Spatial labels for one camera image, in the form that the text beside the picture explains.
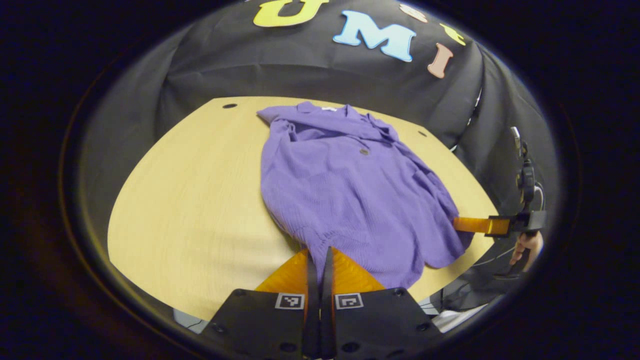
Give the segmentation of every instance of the wooden table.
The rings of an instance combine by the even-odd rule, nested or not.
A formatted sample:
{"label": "wooden table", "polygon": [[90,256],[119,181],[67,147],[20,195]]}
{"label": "wooden table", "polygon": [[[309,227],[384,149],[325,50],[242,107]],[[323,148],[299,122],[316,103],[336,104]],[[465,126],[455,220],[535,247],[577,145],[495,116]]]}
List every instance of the wooden table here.
{"label": "wooden table", "polygon": [[[211,319],[233,289],[259,285],[299,245],[279,230],[262,202],[260,154],[269,128],[256,111],[303,101],[213,99],[178,123],[147,152],[120,191],[109,221],[111,262],[150,295],[204,320]],[[225,108],[227,104],[237,106]],[[357,110],[371,112],[396,129],[400,140],[446,185],[461,217],[497,215],[473,175],[429,131]],[[416,301],[432,295],[492,244],[491,238],[476,234],[466,253],[450,266],[425,267],[409,292]]]}

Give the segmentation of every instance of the purple shirt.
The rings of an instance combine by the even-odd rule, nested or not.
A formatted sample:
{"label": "purple shirt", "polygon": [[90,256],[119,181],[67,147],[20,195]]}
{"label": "purple shirt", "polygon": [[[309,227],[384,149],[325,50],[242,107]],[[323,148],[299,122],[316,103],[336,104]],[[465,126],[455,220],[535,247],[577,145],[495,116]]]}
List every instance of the purple shirt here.
{"label": "purple shirt", "polygon": [[449,192],[390,125],[349,105],[310,102],[258,115],[271,124],[262,198],[278,226],[309,248],[318,275],[333,246],[384,287],[408,288],[425,263],[442,268],[469,246],[473,233],[453,228]]}

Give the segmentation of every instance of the letter m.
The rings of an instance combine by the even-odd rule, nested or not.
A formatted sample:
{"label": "letter m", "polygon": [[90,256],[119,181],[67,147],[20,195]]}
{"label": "letter m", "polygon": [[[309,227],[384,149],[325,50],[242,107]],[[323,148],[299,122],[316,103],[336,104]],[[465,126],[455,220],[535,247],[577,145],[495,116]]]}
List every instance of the letter m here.
{"label": "letter m", "polygon": [[347,22],[344,24],[342,33],[335,35],[333,41],[340,44],[358,46],[360,45],[358,33],[360,33],[369,49],[373,49],[388,40],[387,44],[380,48],[384,54],[407,62],[412,60],[409,54],[409,46],[411,39],[416,34],[411,29],[397,24],[380,29],[367,14],[351,10],[344,10],[342,14],[347,17]]}

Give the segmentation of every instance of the white cloth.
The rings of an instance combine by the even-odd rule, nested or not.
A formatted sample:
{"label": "white cloth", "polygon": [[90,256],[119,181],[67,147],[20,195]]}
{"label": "white cloth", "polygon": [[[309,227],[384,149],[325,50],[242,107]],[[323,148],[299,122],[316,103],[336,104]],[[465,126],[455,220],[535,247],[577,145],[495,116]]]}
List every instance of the white cloth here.
{"label": "white cloth", "polygon": [[471,316],[474,316],[485,306],[487,306],[487,304],[475,307],[462,313],[459,313],[457,311],[445,310],[438,314],[438,316],[431,319],[431,321],[433,322],[433,325],[435,325],[440,330],[440,332],[447,332],[460,325]]}

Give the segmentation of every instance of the human hand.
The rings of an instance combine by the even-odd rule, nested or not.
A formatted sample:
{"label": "human hand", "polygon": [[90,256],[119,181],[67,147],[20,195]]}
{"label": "human hand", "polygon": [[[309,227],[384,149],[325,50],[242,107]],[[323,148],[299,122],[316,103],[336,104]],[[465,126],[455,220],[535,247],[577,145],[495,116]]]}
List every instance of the human hand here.
{"label": "human hand", "polygon": [[518,241],[516,241],[516,247],[513,249],[513,255],[511,256],[511,261],[509,265],[514,265],[518,260],[522,259],[522,253],[525,249],[531,250],[529,253],[529,260],[527,264],[522,269],[523,272],[527,271],[533,262],[536,260],[540,252],[542,251],[542,247],[544,246],[544,240],[542,239],[542,234],[539,231],[536,232],[534,236],[528,236],[526,233],[520,234],[518,236]]}

